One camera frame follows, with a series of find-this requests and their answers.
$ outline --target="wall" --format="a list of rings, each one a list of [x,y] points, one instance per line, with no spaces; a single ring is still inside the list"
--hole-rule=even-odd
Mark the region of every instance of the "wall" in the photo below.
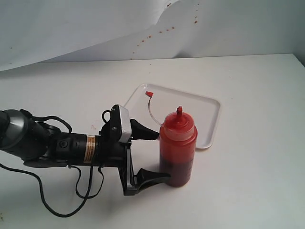
[[[294,53],[305,64],[304,10],[305,0],[179,1],[148,30],[48,61]]]

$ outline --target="label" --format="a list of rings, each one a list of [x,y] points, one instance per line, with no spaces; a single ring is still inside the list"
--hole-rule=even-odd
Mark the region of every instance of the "label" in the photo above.
[[[95,151],[95,136],[87,135],[86,152],[84,157],[84,163],[91,163]]]

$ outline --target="white table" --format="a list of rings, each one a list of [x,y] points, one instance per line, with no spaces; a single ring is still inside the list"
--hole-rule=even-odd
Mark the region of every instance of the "white table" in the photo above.
[[[38,63],[0,72],[0,108],[57,115],[74,132],[97,134],[101,112],[125,104],[142,83],[222,103],[214,143],[196,153],[190,182],[124,197],[117,170],[105,168],[101,194],[61,219],[42,205],[34,178],[0,170],[1,229],[305,228],[305,69],[291,54]],[[135,143],[135,171],[155,164],[158,154],[158,142]],[[76,171],[26,168],[3,152],[0,161],[39,174],[54,209],[78,206]],[[100,179],[96,173],[93,190]]]

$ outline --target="plastic tray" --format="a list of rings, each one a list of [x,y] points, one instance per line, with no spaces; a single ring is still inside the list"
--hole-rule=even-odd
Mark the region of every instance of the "plastic tray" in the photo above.
[[[146,91],[153,92],[151,111],[160,123],[181,105],[183,111],[194,118],[198,129],[196,148],[206,149],[212,145],[221,107],[217,100],[154,84],[142,84],[131,95],[125,108],[129,110],[130,118],[155,131],[159,131],[160,126],[149,115]]]

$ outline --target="ketchup bottle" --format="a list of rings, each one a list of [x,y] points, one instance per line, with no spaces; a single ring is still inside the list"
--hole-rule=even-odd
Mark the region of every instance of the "ketchup bottle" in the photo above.
[[[160,172],[172,176],[167,185],[181,187],[189,181],[197,135],[193,118],[181,106],[165,118],[160,128]]]

